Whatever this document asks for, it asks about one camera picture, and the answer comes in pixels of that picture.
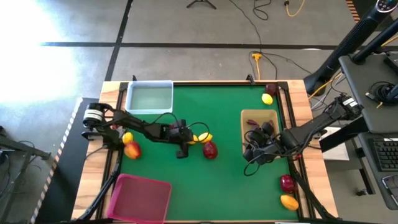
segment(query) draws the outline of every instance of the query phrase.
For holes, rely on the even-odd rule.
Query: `tripod leg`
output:
[[[217,9],[216,6],[214,6],[211,2],[209,2],[209,0],[205,0],[205,2],[207,2],[213,9]]]
[[[200,0],[194,0],[193,2],[191,2],[189,5],[187,5],[187,9],[188,9],[189,7],[191,7],[193,4],[195,4],[196,2],[198,2],[198,1],[200,1]]]

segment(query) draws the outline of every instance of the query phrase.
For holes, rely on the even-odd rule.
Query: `yellow fruit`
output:
[[[299,203],[292,196],[282,195],[280,196],[280,201],[282,202],[282,205],[284,205],[285,208],[291,211],[295,211],[299,208]]]
[[[271,105],[272,102],[274,101],[272,99],[272,96],[270,94],[267,94],[267,93],[262,94],[261,100],[267,105]]]
[[[195,144],[198,141],[198,137],[193,135],[193,141],[188,142],[188,144]]]
[[[210,141],[213,138],[213,136],[210,133],[203,133],[201,135],[199,135],[199,142],[200,143],[206,143],[208,141]]]
[[[122,141],[124,145],[129,144],[130,142],[132,142],[132,134],[131,133],[124,133],[123,137],[122,137]]]

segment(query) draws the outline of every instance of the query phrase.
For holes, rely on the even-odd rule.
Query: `dark red fruit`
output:
[[[276,96],[276,84],[267,84],[266,85],[266,93],[270,94],[270,96]]]
[[[290,175],[280,177],[280,187],[287,194],[292,194],[297,190],[297,184]]]
[[[217,146],[214,142],[206,142],[203,146],[203,155],[206,159],[215,159],[218,155]]]

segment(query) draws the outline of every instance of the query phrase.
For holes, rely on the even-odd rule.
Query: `red apple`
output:
[[[214,142],[209,141],[203,145],[203,155],[206,159],[215,159],[218,155],[217,146]]]
[[[297,184],[290,175],[280,177],[280,187],[287,194],[292,194],[297,190]]]
[[[141,157],[141,147],[136,141],[130,142],[124,147],[124,153],[130,159],[138,159]]]

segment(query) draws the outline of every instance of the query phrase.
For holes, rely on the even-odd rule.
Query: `keyboard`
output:
[[[398,141],[385,140],[382,138],[369,140],[377,167],[379,171],[398,171]]]

